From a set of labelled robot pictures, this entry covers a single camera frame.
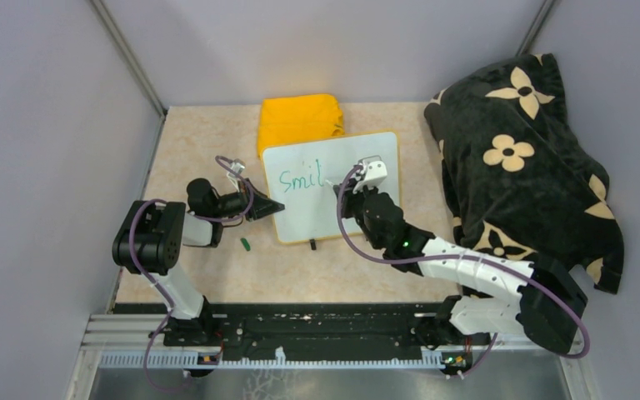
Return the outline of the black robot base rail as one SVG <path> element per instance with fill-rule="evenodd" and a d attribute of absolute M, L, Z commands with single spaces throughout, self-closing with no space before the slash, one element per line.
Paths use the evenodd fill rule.
<path fill-rule="evenodd" d="M 448 303 L 208 304 L 192 320 L 170 318 L 162 343 L 210 347 L 205 366 L 260 362 L 283 368 L 415 365 L 469 369 L 470 350 L 487 333 L 465 335 L 448 319 Z"/>

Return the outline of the green marker cap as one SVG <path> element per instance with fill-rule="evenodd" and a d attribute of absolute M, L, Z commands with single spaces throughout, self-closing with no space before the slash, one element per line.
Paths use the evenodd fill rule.
<path fill-rule="evenodd" d="M 242 245 L 243 245 L 244 249 L 245 249 L 247 252 L 250 252 L 250 251 L 251 251 L 251 249 L 252 249 L 252 248 L 251 248 L 251 245 L 250 245 L 249 241 L 248 241 L 245 237 L 242 237 L 242 238 L 240 239 L 240 242 L 242 243 Z"/>

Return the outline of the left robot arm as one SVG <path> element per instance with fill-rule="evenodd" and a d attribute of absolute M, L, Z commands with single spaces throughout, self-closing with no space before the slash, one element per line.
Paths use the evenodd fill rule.
<path fill-rule="evenodd" d="M 113 261 L 146 278 L 162 296 L 167 317 L 160 331 L 167 346 L 209 345 L 221 335 L 209 301 L 183 270 L 182 248 L 216 248 L 228 219 L 252 222 L 285 208 L 247 178 L 223 195 L 197 178 L 186 193 L 186 202 L 133 202 L 112 243 Z"/>

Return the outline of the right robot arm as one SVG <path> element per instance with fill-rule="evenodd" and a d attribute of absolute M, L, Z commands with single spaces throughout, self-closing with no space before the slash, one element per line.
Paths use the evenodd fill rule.
<path fill-rule="evenodd" d="M 406 222 L 403 210 L 375 187 L 334 185 L 332 191 L 340 233 L 357 255 L 482 293 L 449 300 L 436 321 L 445 343 L 475 333 L 522 334 L 565 358 L 589 353 L 592 340 L 583 321 L 588 299 L 556 260 L 512 260 L 450 243 Z"/>

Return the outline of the yellow-framed whiteboard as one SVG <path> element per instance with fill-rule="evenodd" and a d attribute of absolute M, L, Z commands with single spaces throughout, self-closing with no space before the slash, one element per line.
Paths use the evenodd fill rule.
<path fill-rule="evenodd" d="M 375 132 L 326 140 L 269 147 L 262 154 L 268 196 L 285 205 L 273 215 L 281 243 L 306 243 L 341 235 L 337 197 L 324 181 L 340 184 L 362 158 L 378 155 L 386 163 L 387 178 L 378 186 L 401 203 L 398 135 Z"/>

